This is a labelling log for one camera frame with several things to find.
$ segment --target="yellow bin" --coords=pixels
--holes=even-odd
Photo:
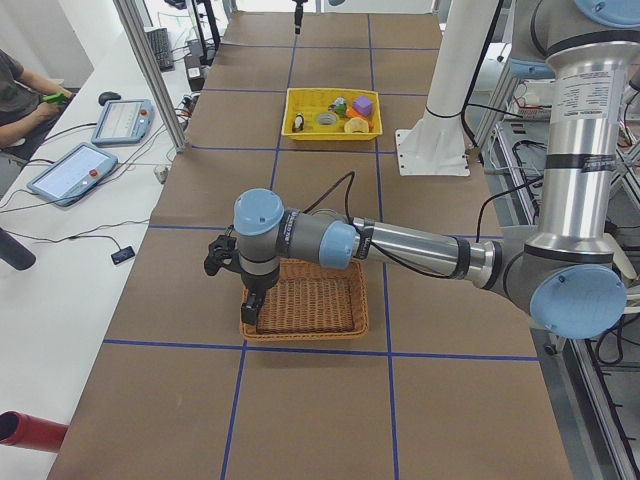
[[[338,117],[331,125],[324,125],[325,120],[319,116],[326,114],[336,98],[343,97],[349,106],[361,96],[368,97],[373,102],[371,122],[373,128],[369,133],[346,133],[344,124],[348,118]],[[304,129],[293,131],[296,115],[304,117]],[[382,119],[380,117],[380,101],[378,92],[371,90],[353,90],[347,88],[289,88],[287,90],[287,104],[282,121],[282,135],[294,140],[372,140],[382,135]]]

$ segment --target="person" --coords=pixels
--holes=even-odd
[[[58,92],[67,99],[73,96],[0,50],[0,150],[31,159],[64,108],[45,103],[42,97]]]

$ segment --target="keyboard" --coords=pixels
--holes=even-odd
[[[156,62],[161,71],[173,69],[173,52],[169,43],[169,35],[166,28],[158,28],[147,33],[149,45],[156,56]]]

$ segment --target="tablet screen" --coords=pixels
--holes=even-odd
[[[64,198],[69,190],[89,174],[89,171],[98,168],[108,159],[107,155],[82,146],[40,177],[34,186],[53,198]]]
[[[133,135],[142,102],[114,102],[109,104],[98,138],[129,138]]]

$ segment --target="black mouse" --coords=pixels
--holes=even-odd
[[[120,100],[122,97],[116,92],[102,92],[98,97],[98,103],[104,107],[109,100]]]

